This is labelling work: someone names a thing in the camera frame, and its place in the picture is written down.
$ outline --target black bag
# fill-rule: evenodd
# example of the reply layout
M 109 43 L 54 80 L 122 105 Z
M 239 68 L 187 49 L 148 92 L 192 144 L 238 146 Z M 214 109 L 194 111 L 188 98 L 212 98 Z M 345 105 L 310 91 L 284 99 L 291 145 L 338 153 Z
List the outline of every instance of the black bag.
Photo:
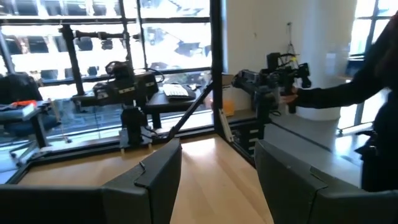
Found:
M 0 78 L 0 104 L 24 100 L 43 100 L 39 86 L 32 77 L 18 73 Z

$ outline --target red object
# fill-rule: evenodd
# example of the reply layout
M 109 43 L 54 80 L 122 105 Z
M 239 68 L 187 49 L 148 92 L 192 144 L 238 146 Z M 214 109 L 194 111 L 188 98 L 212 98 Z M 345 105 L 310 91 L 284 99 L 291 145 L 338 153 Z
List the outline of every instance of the red object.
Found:
M 12 103 L 13 106 L 27 106 L 29 104 L 33 104 L 35 107 L 37 106 L 37 102 L 35 100 L 18 101 Z

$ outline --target white column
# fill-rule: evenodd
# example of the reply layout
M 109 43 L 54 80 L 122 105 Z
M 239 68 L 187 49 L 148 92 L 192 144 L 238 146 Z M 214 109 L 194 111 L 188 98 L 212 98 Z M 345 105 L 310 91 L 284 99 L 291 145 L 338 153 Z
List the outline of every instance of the white column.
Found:
M 309 63 L 313 88 L 344 83 L 337 76 L 345 73 L 356 1 L 309 0 L 300 61 Z M 334 120 L 340 117 L 340 108 L 297 108 L 297 115 L 317 121 Z

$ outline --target white wall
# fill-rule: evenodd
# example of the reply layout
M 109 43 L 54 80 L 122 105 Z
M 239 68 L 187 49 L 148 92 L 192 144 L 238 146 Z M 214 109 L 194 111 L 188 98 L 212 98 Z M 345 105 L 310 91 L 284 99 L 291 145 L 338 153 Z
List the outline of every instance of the white wall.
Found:
M 224 0 L 224 71 L 236 74 L 242 69 L 259 71 L 266 66 L 266 55 L 271 52 L 286 52 L 289 36 L 287 23 L 292 22 L 292 40 L 301 62 L 308 62 L 314 87 L 329 87 L 337 82 L 323 81 L 325 61 L 317 60 L 325 56 L 325 49 L 319 51 L 321 41 L 330 35 L 327 42 L 339 40 L 348 42 L 354 17 L 356 0 Z M 234 90 L 236 110 L 249 108 L 248 95 L 241 90 Z M 311 116 L 319 119 L 312 112 Z

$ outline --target black jacket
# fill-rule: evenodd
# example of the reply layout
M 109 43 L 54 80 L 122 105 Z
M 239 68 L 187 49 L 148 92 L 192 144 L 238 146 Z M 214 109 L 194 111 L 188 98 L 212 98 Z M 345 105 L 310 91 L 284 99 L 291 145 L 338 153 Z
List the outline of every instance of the black jacket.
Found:
M 383 88 L 390 88 L 387 103 L 379 110 L 374 121 L 374 130 L 378 133 L 382 148 L 392 148 L 394 139 L 398 139 L 398 58 L 396 65 L 376 75 L 382 58 L 392 47 L 392 35 L 395 30 L 386 27 L 378 40 L 365 55 L 364 67 L 357 72 L 350 83 L 332 88 L 314 88 L 298 90 L 297 106 L 305 108 L 332 108 L 363 103 Z

